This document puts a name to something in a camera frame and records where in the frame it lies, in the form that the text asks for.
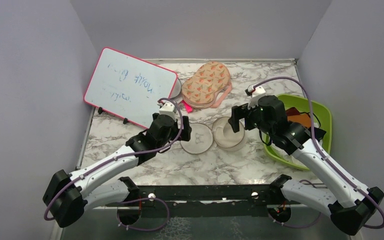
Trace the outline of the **white mesh laundry bag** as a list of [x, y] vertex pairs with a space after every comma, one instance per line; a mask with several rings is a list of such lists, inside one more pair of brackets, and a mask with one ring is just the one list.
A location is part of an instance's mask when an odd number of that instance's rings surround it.
[[190, 140], [181, 141], [181, 147], [192, 155], [207, 152], [213, 144], [227, 152], [240, 150], [247, 141], [244, 125], [240, 123], [239, 131], [233, 132], [228, 120], [227, 116], [220, 117], [211, 127], [203, 123], [191, 123]]

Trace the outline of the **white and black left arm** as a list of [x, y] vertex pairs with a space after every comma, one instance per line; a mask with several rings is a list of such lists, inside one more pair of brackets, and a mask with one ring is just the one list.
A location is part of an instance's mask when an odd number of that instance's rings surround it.
[[129, 138], [104, 159], [70, 173], [63, 169], [55, 172], [42, 197], [46, 206], [44, 220], [54, 220], [59, 227], [65, 228], [89, 209], [117, 201], [127, 206], [135, 203], [137, 191], [130, 179], [115, 184], [106, 182], [166, 152], [173, 143], [188, 142], [191, 138], [192, 128], [187, 115], [176, 120], [159, 112], [152, 117], [148, 129]]

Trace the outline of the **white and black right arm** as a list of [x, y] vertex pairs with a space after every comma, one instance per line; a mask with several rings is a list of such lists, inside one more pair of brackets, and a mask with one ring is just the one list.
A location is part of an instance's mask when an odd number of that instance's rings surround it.
[[307, 166], [332, 194], [329, 196], [326, 191], [281, 175], [268, 190], [272, 202], [280, 204], [288, 200], [304, 204], [328, 216], [339, 230], [350, 236], [367, 227], [384, 192], [354, 178], [313, 139], [309, 128], [289, 121], [281, 100], [266, 95], [257, 102], [233, 106], [228, 123], [235, 133], [239, 131], [240, 120], [244, 120], [245, 130], [257, 129], [268, 135], [276, 147]]

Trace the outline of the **black and orange bra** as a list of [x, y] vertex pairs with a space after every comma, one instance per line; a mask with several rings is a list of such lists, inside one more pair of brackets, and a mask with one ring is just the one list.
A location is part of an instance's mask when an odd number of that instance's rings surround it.
[[297, 108], [291, 107], [286, 111], [287, 120], [294, 123], [299, 123], [306, 128], [310, 128], [313, 121], [308, 113], [299, 112]]

